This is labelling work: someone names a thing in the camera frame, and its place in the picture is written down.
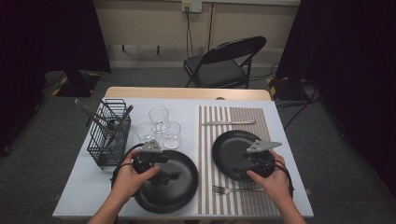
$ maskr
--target electrical outlet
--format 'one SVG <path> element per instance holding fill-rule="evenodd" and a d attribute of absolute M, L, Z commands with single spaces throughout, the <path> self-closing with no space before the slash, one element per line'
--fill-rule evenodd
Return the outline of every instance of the electrical outlet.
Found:
<path fill-rule="evenodd" d="M 191 1 L 181 1 L 181 11 L 186 11 L 186 8 L 191 11 Z"/>
<path fill-rule="evenodd" d="M 202 2 L 192 1 L 190 11 L 191 12 L 202 12 Z"/>

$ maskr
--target clear glass cup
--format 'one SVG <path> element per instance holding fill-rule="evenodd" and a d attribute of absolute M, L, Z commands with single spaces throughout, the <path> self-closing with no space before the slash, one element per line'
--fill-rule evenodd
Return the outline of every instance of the clear glass cup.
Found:
<path fill-rule="evenodd" d="M 155 106 L 148 112 L 149 119 L 155 125 L 155 131 L 161 132 L 161 126 L 164 122 L 168 121 L 169 112 L 163 106 Z"/>
<path fill-rule="evenodd" d="M 151 121 L 143 121 L 136 127 L 136 135 L 141 143 L 155 139 L 155 125 Z"/>
<path fill-rule="evenodd" d="M 161 125 L 161 134 L 163 135 L 163 145 L 167 148 L 177 148 L 180 146 L 181 126 L 174 120 L 168 120 Z"/>

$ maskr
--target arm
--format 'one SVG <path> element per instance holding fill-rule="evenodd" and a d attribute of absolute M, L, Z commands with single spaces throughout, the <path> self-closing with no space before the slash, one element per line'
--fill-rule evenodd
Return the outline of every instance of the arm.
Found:
<path fill-rule="evenodd" d="M 122 164 L 131 163 L 131 160 L 137 154 L 138 151 L 133 150 Z M 143 182 L 155 176 L 159 171 L 160 167 L 154 166 L 140 175 L 134 170 L 132 165 L 122 166 L 113 189 L 88 223 L 113 223 L 121 208 L 137 192 Z"/>
<path fill-rule="evenodd" d="M 277 155 L 273 150 L 270 150 L 270 152 L 275 157 L 276 161 L 281 161 L 285 164 L 283 157 Z M 286 224 L 305 223 L 304 218 L 301 216 L 290 196 L 288 178 L 283 171 L 275 168 L 274 172 L 267 178 L 263 178 L 252 171 L 247 171 L 247 175 L 254 182 L 262 186 L 267 195 L 274 201 Z"/>

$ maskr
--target utensil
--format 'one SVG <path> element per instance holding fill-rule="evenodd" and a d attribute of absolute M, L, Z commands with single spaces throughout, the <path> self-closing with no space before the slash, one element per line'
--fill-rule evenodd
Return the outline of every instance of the utensil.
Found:
<path fill-rule="evenodd" d="M 249 189 L 228 189 L 226 187 L 212 186 L 212 190 L 218 194 L 228 194 L 230 192 L 264 192 L 262 188 L 249 188 Z"/>
<path fill-rule="evenodd" d="M 107 104 L 106 102 L 104 102 L 104 101 L 99 97 L 99 95 L 96 94 L 96 92 L 94 92 L 93 90 L 90 90 L 90 93 L 92 94 L 93 97 L 96 98 L 96 100 L 98 100 L 103 106 L 105 106 L 105 107 L 108 109 L 108 111 L 113 115 L 113 117 L 114 117 L 114 119 L 116 119 L 116 121 L 120 121 L 120 120 L 121 120 L 121 118 L 118 117 L 118 116 L 113 112 L 113 110 L 108 106 L 108 104 Z"/>
<path fill-rule="evenodd" d="M 207 125 L 243 125 L 243 124 L 255 124 L 256 120 L 244 120 L 244 121 L 226 121 L 226 120 L 215 120 L 215 121 L 209 121 L 205 122 L 202 125 L 207 126 Z"/>
<path fill-rule="evenodd" d="M 117 120 L 119 120 L 120 122 L 113 123 L 113 122 L 111 122 L 111 120 L 107 120 L 107 118 L 97 114 L 96 112 L 94 112 L 93 110 L 91 110 L 90 108 L 88 108 L 87 106 L 82 104 L 78 99 L 75 100 L 75 104 L 78 106 L 79 109 L 81 109 L 83 112 L 85 112 L 89 116 L 89 118 L 92 119 L 93 122 L 96 123 L 96 125 L 98 125 L 103 131 L 107 132 L 107 134 L 110 136 L 110 138 L 108 139 L 108 141 L 106 143 L 106 147 L 109 147 L 110 144 L 114 141 L 116 133 L 118 133 L 120 131 L 124 121 L 128 118 L 129 114 L 131 113 L 132 109 L 134 108 L 132 105 L 129 105 L 121 118 L 119 116 L 117 116 Z"/>

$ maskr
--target black plate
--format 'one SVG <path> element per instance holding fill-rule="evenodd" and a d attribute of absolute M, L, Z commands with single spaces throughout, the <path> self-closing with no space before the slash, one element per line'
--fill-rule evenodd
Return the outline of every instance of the black plate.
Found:
<path fill-rule="evenodd" d="M 222 133 L 212 147 L 212 159 L 216 166 L 229 178 L 242 181 L 252 181 L 247 175 L 240 175 L 238 170 L 252 167 L 252 163 L 244 157 L 247 149 L 256 141 L 261 140 L 253 133 L 242 130 Z"/>
<path fill-rule="evenodd" d="M 168 184 L 152 186 L 146 181 L 134 198 L 144 209 L 157 214 L 176 212 L 194 197 L 198 189 L 198 170 L 194 162 L 181 152 L 165 150 L 164 155 L 170 158 L 167 163 L 156 163 L 165 172 L 181 172 L 178 180 Z"/>

